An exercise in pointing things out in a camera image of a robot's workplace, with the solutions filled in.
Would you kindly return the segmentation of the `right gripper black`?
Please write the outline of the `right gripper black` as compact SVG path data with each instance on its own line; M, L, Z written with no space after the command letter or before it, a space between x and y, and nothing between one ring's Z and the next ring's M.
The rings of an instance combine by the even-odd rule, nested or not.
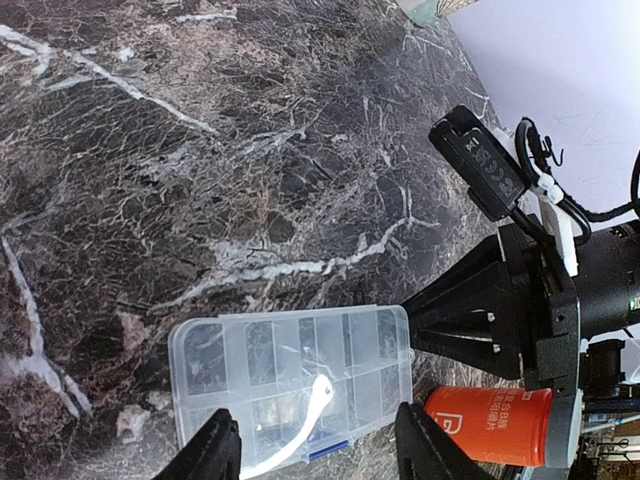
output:
M571 466L583 408L580 301L553 245L503 226L402 308L415 350L505 380L521 378L521 354L525 388L552 391L545 465Z

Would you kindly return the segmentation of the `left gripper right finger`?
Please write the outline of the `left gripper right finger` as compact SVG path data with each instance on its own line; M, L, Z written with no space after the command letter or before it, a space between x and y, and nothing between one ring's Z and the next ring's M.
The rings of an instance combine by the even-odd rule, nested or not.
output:
M401 480L492 480L425 412L419 403L399 405L394 432Z

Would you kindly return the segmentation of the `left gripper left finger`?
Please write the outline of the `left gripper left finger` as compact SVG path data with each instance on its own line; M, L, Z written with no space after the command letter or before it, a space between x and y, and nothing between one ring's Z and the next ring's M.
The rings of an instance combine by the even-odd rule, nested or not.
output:
M239 480L241 453L238 423L218 409L154 480Z

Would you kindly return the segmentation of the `clear plastic pill organizer box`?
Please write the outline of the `clear plastic pill organizer box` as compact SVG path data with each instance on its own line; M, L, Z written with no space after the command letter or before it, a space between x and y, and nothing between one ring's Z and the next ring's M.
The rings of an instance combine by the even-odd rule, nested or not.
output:
M226 409L245 469L299 434L321 375L333 398L285 465L354 444L413 399L409 323L398 305L194 318L172 330L168 354L179 445Z

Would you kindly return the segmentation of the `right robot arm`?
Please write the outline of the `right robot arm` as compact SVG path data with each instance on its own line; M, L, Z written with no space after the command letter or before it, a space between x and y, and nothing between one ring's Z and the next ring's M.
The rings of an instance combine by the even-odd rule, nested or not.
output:
M415 350L441 355L574 405L583 340L639 321L639 224L596 232L568 273L552 246L500 227L403 303Z

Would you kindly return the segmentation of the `red pill bottle grey cap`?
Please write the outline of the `red pill bottle grey cap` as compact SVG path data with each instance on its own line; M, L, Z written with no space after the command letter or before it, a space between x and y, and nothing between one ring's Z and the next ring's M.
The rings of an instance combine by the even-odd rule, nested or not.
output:
M549 389L439 387L425 411L474 461L541 467L552 400Z

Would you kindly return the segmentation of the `white ceramic bowl back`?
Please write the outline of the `white ceramic bowl back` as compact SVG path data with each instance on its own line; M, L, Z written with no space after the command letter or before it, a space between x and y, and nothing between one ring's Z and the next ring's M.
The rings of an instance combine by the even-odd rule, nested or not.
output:
M402 12L419 27L444 19L477 3L477 0L396 0Z

